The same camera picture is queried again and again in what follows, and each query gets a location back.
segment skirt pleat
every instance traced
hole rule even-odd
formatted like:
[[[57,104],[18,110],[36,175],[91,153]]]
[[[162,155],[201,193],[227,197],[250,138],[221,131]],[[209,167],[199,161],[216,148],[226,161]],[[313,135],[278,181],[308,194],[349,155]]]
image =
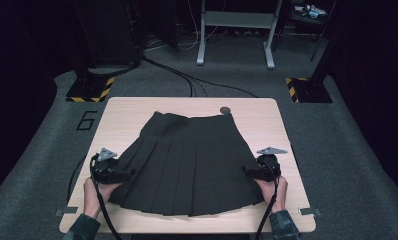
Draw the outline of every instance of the skirt pleat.
[[[118,169],[136,169],[110,198],[123,208],[198,216],[263,200],[241,169],[256,163],[231,114],[187,118],[155,112],[118,162]]]

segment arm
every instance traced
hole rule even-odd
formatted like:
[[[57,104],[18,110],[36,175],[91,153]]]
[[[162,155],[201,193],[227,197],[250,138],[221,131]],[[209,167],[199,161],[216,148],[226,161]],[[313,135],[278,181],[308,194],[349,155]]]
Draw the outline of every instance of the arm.
[[[104,185],[99,184],[99,192],[106,203],[111,196],[112,191],[121,184]],[[94,239],[99,230],[100,223],[96,220],[101,209],[99,200],[97,199],[96,189],[93,185],[93,180],[87,178],[84,182],[84,211],[75,223],[71,226],[69,231],[65,234],[64,240],[80,239],[88,240]]]
[[[265,202],[269,204],[275,191],[274,182],[266,182],[263,180],[255,180],[255,182],[258,183],[261,188]],[[269,217],[271,229],[274,239],[298,240],[300,239],[299,230],[285,207],[287,185],[286,179],[283,176],[280,176],[277,188],[277,199],[271,209]]]

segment gray carpet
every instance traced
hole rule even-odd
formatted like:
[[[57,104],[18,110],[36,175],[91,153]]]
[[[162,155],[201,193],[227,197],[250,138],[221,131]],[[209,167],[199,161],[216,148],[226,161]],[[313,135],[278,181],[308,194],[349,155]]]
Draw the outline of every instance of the gray carpet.
[[[314,43],[284,37],[274,53],[276,69],[268,70],[265,39],[220,39],[207,45],[204,66],[196,66],[198,46],[175,51],[162,47],[145,55],[161,64],[217,84],[235,86],[259,97],[274,98],[295,152],[310,204],[323,215],[303,239],[398,240],[398,190],[360,134],[333,79],[324,82],[332,104],[293,103],[286,77],[311,76],[323,52],[309,62]],[[100,69],[100,72],[115,69]],[[71,173],[87,153],[106,101],[71,103],[65,94],[72,72],[57,77],[58,94],[25,153],[0,187],[0,239],[60,239],[56,209],[66,206]],[[202,83],[209,97],[252,97],[244,92]],[[196,85],[197,96],[205,97]],[[180,77],[146,62],[118,76],[106,100],[125,97],[187,97]],[[85,111],[91,130],[77,131]],[[99,234],[97,239],[113,239]]]

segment small round object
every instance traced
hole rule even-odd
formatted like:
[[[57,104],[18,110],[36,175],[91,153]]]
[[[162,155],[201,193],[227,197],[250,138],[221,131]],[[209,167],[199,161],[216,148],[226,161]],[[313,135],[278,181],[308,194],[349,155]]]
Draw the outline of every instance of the small round object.
[[[231,109],[229,107],[222,107],[220,108],[220,112],[224,115],[229,114],[231,112]]]

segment hand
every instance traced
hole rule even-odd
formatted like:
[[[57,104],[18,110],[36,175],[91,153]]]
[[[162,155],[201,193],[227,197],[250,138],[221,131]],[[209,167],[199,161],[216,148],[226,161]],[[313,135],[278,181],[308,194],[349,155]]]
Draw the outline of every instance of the hand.
[[[275,185],[274,182],[266,182],[264,180],[254,179],[262,191],[262,196],[267,204],[270,203],[274,195]],[[283,176],[279,177],[277,187],[277,199],[271,209],[271,212],[278,212],[286,209],[286,193],[287,193],[287,180]]]
[[[101,184],[99,183],[99,192],[102,195],[103,202],[106,203],[115,188],[119,187],[122,183],[118,184]],[[97,199],[96,189],[91,178],[87,178],[84,182],[84,214],[96,219],[100,213],[100,204]]]

